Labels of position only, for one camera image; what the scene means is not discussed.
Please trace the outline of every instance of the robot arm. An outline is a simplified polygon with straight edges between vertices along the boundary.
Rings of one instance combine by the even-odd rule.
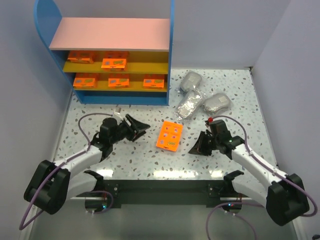
[[[296,174],[287,175],[280,171],[257,155],[250,147],[248,147],[250,149],[248,152],[245,141],[239,136],[232,137],[223,120],[213,121],[212,118],[209,118],[205,123],[210,131],[206,130],[206,132],[200,133],[189,154],[210,156],[212,151],[219,150],[220,153],[247,169],[261,184],[258,191],[256,188],[253,189],[243,179],[242,175],[245,173],[238,170],[224,177],[227,188],[260,203],[266,208],[271,219],[280,226],[309,211],[307,196],[281,179],[281,177],[287,179],[304,189],[299,176]],[[272,169],[273,173],[268,171],[266,167]]]
[[[103,190],[103,177],[94,171],[83,170],[105,160],[112,153],[113,144],[125,138],[134,142],[150,128],[128,114],[125,117],[119,124],[113,117],[105,118],[90,146],[68,158],[72,161],[42,161],[25,190],[24,199],[30,202],[44,179],[54,170],[56,172],[40,189],[33,203],[49,214],[59,211],[67,199],[92,190]]]

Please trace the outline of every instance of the speckled tabletop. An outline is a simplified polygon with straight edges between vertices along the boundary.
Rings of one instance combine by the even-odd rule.
[[[257,182],[241,165],[218,152],[212,156],[188,154],[200,131],[206,129],[204,120],[208,116],[200,109],[190,121],[180,121],[174,113],[183,96],[175,89],[188,70],[173,69],[169,106],[119,105],[121,113],[149,124],[147,134],[137,142],[121,141],[113,146],[112,154],[104,161],[91,166],[105,179],[114,180],[218,180],[235,170],[245,171],[247,181]],[[224,112],[236,118],[248,132],[250,146],[265,160],[276,165],[267,130],[263,122],[252,78],[248,70],[194,70],[204,76],[199,89],[207,94],[222,92],[229,96],[233,106]],[[83,105],[75,96],[69,107],[61,140],[55,159],[63,159],[81,150],[86,140],[78,129],[78,119],[84,114],[112,113],[115,105]],[[82,126],[90,138],[100,128],[103,116],[91,116],[83,120]],[[243,136],[240,128],[231,120],[224,119],[233,135]],[[184,125],[177,152],[156,147],[163,121]]]

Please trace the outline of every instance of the pink shelf top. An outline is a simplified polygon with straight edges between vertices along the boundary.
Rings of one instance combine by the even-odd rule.
[[[63,17],[51,50],[168,52],[170,19]]]

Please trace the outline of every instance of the clear plastic wrapped item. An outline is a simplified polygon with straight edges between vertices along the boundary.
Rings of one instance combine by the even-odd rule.
[[[216,93],[207,98],[204,103],[204,110],[210,114],[218,114],[231,106],[231,100],[224,93]]]
[[[188,93],[190,90],[196,89],[201,81],[202,76],[200,74],[189,71],[180,83],[180,88],[183,92]]]
[[[190,119],[203,104],[205,94],[197,89],[190,90],[175,109],[178,119]]]

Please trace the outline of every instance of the orange package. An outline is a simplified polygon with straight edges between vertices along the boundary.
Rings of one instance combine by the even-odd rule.
[[[108,78],[108,87],[110,88],[128,88],[129,74],[111,73]]]
[[[77,89],[96,88],[98,73],[77,73],[73,82],[73,87]]]
[[[164,74],[146,74],[143,78],[143,87],[148,89],[164,89]]]
[[[93,64],[94,55],[95,53],[93,51],[70,51],[68,60],[78,64]]]
[[[164,121],[156,146],[176,152],[179,146],[182,130],[182,124]]]
[[[107,51],[102,59],[101,68],[106,71],[126,71],[128,56],[127,51]]]

